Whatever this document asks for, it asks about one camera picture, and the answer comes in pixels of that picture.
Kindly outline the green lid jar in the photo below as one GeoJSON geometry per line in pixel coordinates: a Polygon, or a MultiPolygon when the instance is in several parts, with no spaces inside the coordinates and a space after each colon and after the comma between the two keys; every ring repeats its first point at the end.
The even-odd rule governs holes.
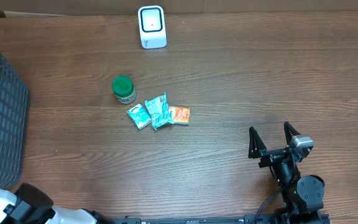
{"type": "Polygon", "coordinates": [[[117,76],[112,81],[111,87],[118,101],[122,104],[131,104],[137,98],[134,84],[128,76],[117,76]]]}

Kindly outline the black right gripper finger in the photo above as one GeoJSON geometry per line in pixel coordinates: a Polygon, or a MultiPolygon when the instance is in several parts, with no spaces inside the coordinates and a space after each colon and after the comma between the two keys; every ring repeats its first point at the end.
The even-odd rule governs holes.
{"type": "Polygon", "coordinates": [[[253,126],[249,128],[249,138],[249,159],[257,159],[262,157],[263,154],[267,151],[267,148],[253,126]]]}
{"type": "Polygon", "coordinates": [[[300,135],[300,133],[288,121],[286,121],[283,125],[284,125],[286,142],[287,145],[289,145],[292,140],[292,137],[298,136],[300,135]]]}

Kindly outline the teal snack packet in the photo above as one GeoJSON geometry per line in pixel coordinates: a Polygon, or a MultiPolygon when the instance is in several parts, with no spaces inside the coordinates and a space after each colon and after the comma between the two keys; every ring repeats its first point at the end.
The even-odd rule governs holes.
{"type": "Polygon", "coordinates": [[[174,124],[174,121],[169,112],[169,105],[167,103],[167,94],[157,96],[152,100],[145,100],[145,107],[152,120],[152,127],[154,130],[166,125],[174,124]]]}

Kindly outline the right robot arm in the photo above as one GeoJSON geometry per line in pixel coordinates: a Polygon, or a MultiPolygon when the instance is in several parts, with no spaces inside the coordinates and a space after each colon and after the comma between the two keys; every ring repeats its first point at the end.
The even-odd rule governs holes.
{"type": "Polygon", "coordinates": [[[317,175],[302,177],[297,163],[306,158],[314,142],[300,134],[289,122],[283,124],[287,145],[269,151],[254,127],[249,128],[249,158],[259,159],[259,167],[268,167],[278,190],[266,199],[254,215],[245,215],[245,223],[330,223],[328,215],[320,214],[324,207],[324,180],[317,175]],[[277,195],[284,207],[273,214],[262,215],[262,210],[277,195]]]}

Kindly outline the orange snack packet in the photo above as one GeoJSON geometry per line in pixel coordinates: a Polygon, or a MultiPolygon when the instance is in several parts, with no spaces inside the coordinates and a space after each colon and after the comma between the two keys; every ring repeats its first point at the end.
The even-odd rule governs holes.
{"type": "Polygon", "coordinates": [[[190,123],[189,108],[170,106],[169,112],[174,124],[189,125],[190,123]]]}

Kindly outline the small teal tissue pack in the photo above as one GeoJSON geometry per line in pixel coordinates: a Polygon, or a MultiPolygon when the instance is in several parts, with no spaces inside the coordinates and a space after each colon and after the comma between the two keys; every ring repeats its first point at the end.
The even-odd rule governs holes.
{"type": "Polygon", "coordinates": [[[144,129],[151,123],[151,117],[146,109],[141,105],[137,104],[127,111],[129,117],[133,120],[138,130],[144,129]]]}

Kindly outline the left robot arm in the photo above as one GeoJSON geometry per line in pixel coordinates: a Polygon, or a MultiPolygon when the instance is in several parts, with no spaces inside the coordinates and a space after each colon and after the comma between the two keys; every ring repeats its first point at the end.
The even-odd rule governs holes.
{"type": "Polygon", "coordinates": [[[24,183],[15,193],[0,189],[0,224],[4,223],[97,224],[112,221],[95,211],[55,206],[48,195],[24,183]]]}

